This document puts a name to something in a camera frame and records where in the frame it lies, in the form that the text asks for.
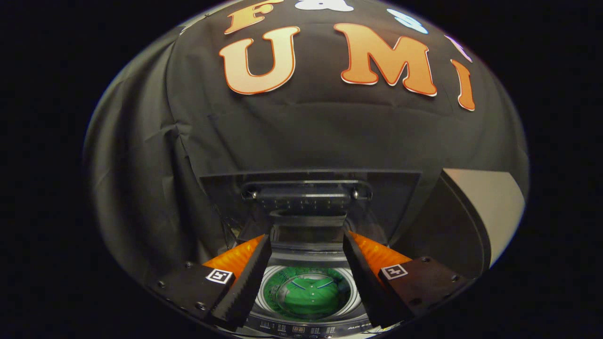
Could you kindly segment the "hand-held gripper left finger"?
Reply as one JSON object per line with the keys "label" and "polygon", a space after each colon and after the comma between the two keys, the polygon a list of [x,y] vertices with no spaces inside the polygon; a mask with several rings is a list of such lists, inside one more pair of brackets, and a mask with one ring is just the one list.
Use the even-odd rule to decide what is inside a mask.
{"label": "hand-held gripper left finger", "polygon": [[151,291],[202,324],[237,330],[247,322],[271,254],[270,237],[261,234],[205,263],[186,262],[151,280]]}

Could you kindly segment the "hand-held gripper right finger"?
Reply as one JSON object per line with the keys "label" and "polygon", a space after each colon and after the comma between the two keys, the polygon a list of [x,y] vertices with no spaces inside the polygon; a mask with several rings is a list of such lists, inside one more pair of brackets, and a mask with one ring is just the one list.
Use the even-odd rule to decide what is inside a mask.
{"label": "hand-held gripper right finger", "polygon": [[469,279],[436,259],[411,259],[358,233],[344,232],[342,246],[374,327],[421,318],[469,284]]}

